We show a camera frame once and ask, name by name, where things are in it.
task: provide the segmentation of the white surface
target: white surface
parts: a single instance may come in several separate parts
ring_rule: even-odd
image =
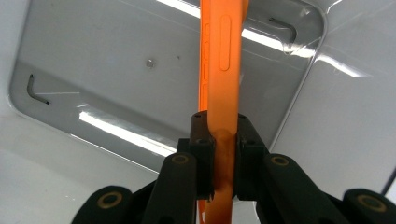
[[[380,192],[396,166],[396,4],[318,2],[328,33],[272,152],[334,196]]]
[[[97,189],[135,191],[156,174],[11,110],[7,88],[27,2],[0,0],[0,223],[70,223]]]

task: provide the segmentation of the orange object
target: orange object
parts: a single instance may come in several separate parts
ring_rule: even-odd
[[[201,1],[199,110],[216,140],[213,201],[198,203],[200,222],[231,223],[242,20],[248,0]]]

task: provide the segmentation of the orange plastic tool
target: orange plastic tool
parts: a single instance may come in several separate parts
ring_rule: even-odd
[[[199,110],[206,110],[216,139],[213,201],[205,203],[205,223],[231,223],[237,130],[242,20],[248,0],[201,0]],[[198,204],[203,221],[203,202]]]

